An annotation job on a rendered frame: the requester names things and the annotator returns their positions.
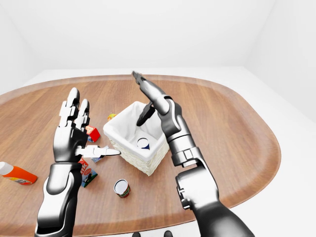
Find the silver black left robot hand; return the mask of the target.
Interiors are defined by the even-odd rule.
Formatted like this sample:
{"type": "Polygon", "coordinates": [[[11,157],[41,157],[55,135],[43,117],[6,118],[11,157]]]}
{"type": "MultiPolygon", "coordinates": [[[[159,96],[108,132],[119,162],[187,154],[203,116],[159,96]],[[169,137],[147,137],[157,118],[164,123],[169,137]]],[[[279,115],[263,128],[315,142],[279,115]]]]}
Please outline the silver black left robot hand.
{"type": "Polygon", "coordinates": [[[86,145],[88,135],[85,127],[89,125],[89,101],[79,102],[77,88],[72,88],[59,113],[60,122],[53,140],[56,162],[78,162],[81,158],[102,158],[120,155],[121,152],[108,147],[86,145]]]}

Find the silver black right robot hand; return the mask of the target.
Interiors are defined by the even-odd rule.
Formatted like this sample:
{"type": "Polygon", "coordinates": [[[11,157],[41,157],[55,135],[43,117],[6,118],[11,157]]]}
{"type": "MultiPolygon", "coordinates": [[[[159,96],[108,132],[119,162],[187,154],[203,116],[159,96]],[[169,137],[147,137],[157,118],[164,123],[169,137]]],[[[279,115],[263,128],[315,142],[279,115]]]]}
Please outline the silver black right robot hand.
{"type": "Polygon", "coordinates": [[[149,98],[150,103],[145,106],[141,115],[139,116],[136,125],[143,125],[149,119],[154,110],[157,111],[161,119],[161,127],[170,143],[180,142],[180,140],[187,140],[188,143],[193,144],[192,135],[185,120],[182,117],[182,109],[179,104],[166,95],[165,92],[150,80],[145,79],[143,75],[133,71],[136,83],[140,86],[140,90],[149,98]]]}

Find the white woven basket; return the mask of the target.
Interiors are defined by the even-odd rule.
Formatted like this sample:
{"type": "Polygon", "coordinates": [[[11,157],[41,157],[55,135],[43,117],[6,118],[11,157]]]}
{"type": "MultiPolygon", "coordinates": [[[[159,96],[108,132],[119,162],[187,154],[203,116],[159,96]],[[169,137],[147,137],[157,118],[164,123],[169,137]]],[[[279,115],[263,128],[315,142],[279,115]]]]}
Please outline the white woven basket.
{"type": "Polygon", "coordinates": [[[169,145],[157,112],[142,126],[136,125],[144,108],[144,103],[135,101],[107,122],[103,131],[123,159],[150,176],[165,157],[169,145]],[[149,140],[149,150],[137,147],[137,140],[142,137],[149,140]]]}

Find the red printed box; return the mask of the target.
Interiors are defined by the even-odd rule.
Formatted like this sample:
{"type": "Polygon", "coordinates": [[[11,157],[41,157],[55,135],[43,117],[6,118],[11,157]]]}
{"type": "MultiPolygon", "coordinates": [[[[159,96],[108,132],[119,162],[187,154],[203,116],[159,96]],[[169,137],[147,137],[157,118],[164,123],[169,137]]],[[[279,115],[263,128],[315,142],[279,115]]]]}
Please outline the red printed box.
{"type": "Polygon", "coordinates": [[[96,142],[100,138],[100,133],[96,127],[87,125],[85,127],[89,142],[96,142]]]}

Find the blue and white tin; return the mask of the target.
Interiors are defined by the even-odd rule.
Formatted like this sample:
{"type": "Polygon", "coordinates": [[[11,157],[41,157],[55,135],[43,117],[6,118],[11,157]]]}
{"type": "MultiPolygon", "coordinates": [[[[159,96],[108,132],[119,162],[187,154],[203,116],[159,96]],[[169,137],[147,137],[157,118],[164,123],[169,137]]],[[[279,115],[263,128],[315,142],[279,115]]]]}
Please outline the blue and white tin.
{"type": "Polygon", "coordinates": [[[147,138],[139,138],[137,140],[137,147],[140,148],[140,149],[147,149],[149,150],[150,149],[150,144],[149,144],[149,140],[147,138]]]}

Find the milk carton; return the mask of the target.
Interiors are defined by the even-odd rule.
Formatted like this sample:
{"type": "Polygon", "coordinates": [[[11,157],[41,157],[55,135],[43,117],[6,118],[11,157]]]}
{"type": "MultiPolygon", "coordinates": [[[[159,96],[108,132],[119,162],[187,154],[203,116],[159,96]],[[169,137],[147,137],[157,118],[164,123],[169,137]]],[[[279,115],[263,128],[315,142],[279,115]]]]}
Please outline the milk carton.
{"type": "Polygon", "coordinates": [[[86,187],[98,174],[81,158],[79,163],[82,165],[80,173],[82,175],[82,187],[86,187]]]}

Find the orange bottle with white cap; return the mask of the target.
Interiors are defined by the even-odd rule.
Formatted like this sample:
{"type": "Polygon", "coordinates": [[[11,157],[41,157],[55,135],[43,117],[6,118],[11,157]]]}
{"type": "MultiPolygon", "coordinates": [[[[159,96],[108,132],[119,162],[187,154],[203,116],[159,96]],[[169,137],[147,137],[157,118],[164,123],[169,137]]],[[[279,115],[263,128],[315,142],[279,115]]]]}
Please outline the orange bottle with white cap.
{"type": "Polygon", "coordinates": [[[21,185],[31,185],[38,178],[32,173],[4,161],[0,161],[0,175],[21,185]]]}

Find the red and green labelled tin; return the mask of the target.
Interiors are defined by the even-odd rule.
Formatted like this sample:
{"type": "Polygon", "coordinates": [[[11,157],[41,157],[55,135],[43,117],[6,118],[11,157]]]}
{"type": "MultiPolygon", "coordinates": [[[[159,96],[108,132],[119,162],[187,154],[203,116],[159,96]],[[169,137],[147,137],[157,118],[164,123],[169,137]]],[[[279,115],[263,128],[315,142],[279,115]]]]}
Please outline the red and green labelled tin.
{"type": "Polygon", "coordinates": [[[120,197],[125,198],[130,193],[130,186],[125,179],[120,179],[114,184],[114,192],[120,197]]]}

